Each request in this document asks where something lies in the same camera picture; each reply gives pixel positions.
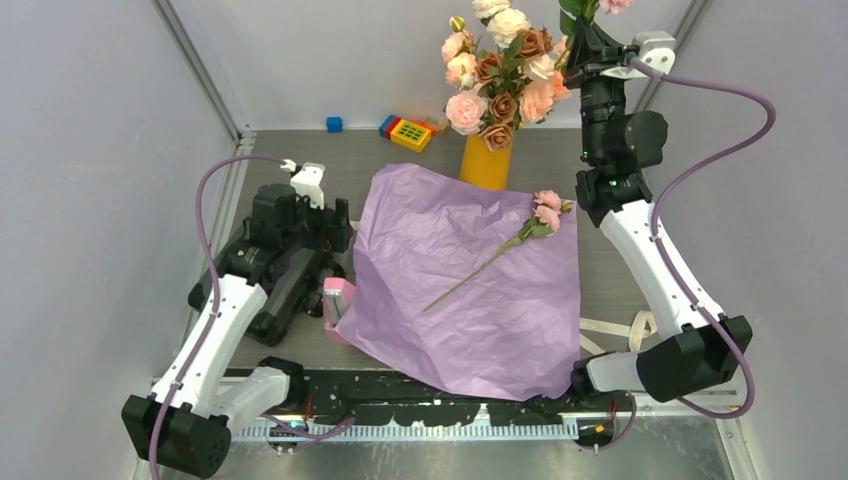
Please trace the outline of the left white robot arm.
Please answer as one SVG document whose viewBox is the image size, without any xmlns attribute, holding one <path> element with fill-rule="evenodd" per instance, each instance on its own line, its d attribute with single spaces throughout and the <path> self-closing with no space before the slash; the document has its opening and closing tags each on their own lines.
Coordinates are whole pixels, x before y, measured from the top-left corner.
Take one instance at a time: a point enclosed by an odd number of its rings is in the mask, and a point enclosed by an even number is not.
<svg viewBox="0 0 848 480">
<path fill-rule="evenodd" d="M 121 417 L 138 456 L 200 479 L 225 462 L 232 439 L 276 407 L 298 412 L 307 398 L 301 365 L 269 357 L 236 386 L 220 382 L 239 345 L 282 342 L 293 320 L 321 317 L 321 280 L 342 274 L 336 256 L 353 229 L 349 204 L 321 206 L 286 184 L 261 187 L 252 208 L 191 290 L 199 318 L 146 396 L 130 396 Z"/>
</svg>

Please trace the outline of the purple wrapping paper sheet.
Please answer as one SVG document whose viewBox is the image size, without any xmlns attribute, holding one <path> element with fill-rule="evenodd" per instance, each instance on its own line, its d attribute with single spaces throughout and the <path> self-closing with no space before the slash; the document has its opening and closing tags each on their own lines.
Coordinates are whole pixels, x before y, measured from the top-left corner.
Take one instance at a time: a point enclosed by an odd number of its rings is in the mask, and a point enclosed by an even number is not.
<svg viewBox="0 0 848 480">
<path fill-rule="evenodd" d="M 488 191 L 414 164 L 370 185 L 337 332 L 385 365 L 460 395 L 561 396 L 580 358 L 576 211 L 508 248 L 529 193 Z"/>
</svg>

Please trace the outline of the brown roses stem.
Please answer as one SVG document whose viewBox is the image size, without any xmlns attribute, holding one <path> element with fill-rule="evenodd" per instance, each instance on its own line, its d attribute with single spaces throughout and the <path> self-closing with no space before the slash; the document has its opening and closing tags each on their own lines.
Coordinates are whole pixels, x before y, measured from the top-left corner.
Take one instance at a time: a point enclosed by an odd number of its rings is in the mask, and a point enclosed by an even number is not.
<svg viewBox="0 0 848 480">
<path fill-rule="evenodd" d="M 553 46 L 547 30 L 526 28 L 520 29 L 504 49 L 475 52 L 475 87 L 477 95 L 487 102 L 478 135 L 490 151 L 513 143 L 515 131 L 528 125 L 521 121 L 519 114 L 523 90 L 532 82 L 526 75 L 525 64 L 542 54 L 553 58 Z"/>
</svg>

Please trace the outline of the peach rose stem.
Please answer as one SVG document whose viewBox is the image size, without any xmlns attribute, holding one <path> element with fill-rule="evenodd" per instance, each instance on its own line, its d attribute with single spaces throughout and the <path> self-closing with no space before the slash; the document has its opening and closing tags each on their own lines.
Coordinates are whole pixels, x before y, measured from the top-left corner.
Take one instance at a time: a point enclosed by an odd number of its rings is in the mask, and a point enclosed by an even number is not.
<svg viewBox="0 0 848 480">
<path fill-rule="evenodd" d="M 555 91 L 550 80 L 532 81 L 521 95 L 519 114 L 524 124 L 543 122 L 555 104 Z"/>
<path fill-rule="evenodd" d="M 551 53 L 555 63 L 554 75 L 551 77 L 550 87 L 553 94 L 553 100 L 555 102 L 566 99 L 571 95 L 570 90 L 565 86 L 565 77 L 563 75 L 570 55 L 569 41 L 569 36 L 563 35 L 553 46 Z"/>
</svg>

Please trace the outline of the beige ribbon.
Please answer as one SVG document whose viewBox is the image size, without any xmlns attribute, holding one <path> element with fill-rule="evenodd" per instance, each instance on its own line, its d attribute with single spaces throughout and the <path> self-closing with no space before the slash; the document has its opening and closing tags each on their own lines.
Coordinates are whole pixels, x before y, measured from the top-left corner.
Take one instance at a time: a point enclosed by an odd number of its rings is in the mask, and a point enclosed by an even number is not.
<svg viewBox="0 0 848 480">
<path fill-rule="evenodd" d="M 591 355 L 603 354 L 605 350 L 589 339 L 584 334 L 584 331 L 626 338 L 628 341 L 628 350 L 631 352 L 639 352 L 644 340 L 658 333 L 654 314 L 649 310 L 640 310 L 634 316 L 630 325 L 580 318 L 580 330 L 579 345 Z"/>
</svg>

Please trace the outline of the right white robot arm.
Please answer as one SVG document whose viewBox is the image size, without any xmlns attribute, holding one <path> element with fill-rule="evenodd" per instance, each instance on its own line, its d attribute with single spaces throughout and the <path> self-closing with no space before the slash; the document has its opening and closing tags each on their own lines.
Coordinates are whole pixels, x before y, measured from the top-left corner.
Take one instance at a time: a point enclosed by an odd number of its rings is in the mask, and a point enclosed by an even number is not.
<svg viewBox="0 0 848 480">
<path fill-rule="evenodd" d="M 613 391 L 668 402 L 724 384 L 736 373 L 750 380 L 745 351 L 751 325 L 726 315 L 696 280 L 660 220 L 662 198 L 643 176 L 662 162 L 667 122 L 654 111 L 626 109 L 627 81 L 670 79 L 674 39 L 645 32 L 623 44 L 584 13 L 562 12 L 560 23 L 570 50 L 565 84 L 580 96 L 586 169 L 576 177 L 578 204 L 624 259 L 661 337 L 644 351 L 601 353 L 576 363 L 572 400 L 591 411 Z"/>
</svg>

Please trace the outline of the pink roses stem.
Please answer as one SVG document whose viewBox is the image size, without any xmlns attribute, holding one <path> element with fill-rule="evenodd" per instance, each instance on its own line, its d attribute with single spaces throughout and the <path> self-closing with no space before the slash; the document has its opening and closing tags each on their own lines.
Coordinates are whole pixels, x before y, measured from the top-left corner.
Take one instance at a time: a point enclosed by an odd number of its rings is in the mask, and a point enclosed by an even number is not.
<svg viewBox="0 0 848 480">
<path fill-rule="evenodd" d="M 510 250 L 525 244 L 530 239 L 547 238 L 557 233 L 561 228 L 561 217 L 566 213 L 571 213 L 573 208 L 573 201 L 561 198 L 553 190 L 536 192 L 533 198 L 532 215 L 523 222 L 517 233 L 499 246 L 488 260 L 484 261 L 464 279 L 428 304 L 422 312 L 428 312 L 433 309 L 437 304 L 468 284 Z"/>
<path fill-rule="evenodd" d="M 604 14 L 619 14 L 629 8 L 632 0 L 559 0 L 559 28 L 563 35 L 571 37 L 576 31 L 577 21 L 586 20 L 592 24 L 595 16 Z"/>
</svg>

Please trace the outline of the cream rose stem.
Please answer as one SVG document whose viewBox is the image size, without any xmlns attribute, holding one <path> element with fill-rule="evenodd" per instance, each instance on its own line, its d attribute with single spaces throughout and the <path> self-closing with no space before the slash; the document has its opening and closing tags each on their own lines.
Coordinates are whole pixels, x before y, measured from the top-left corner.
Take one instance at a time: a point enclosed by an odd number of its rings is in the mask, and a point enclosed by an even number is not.
<svg viewBox="0 0 848 480">
<path fill-rule="evenodd" d="M 538 55 L 525 64 L 526 75 L 532 81 L 550 81 L 556 73 L 556 61 L 548 54 Z"/>
</svg>

